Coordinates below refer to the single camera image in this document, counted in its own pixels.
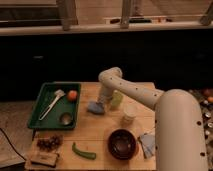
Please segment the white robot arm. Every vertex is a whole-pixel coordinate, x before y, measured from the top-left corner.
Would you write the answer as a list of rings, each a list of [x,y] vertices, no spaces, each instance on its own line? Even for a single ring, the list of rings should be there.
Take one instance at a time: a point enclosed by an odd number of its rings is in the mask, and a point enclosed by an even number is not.
[[[99,73],[98,101],[106,104],[115,90],[155,112],[156,171],[208,171],[200,105],[182,89],[150,89],[122,78],[119,67]]]

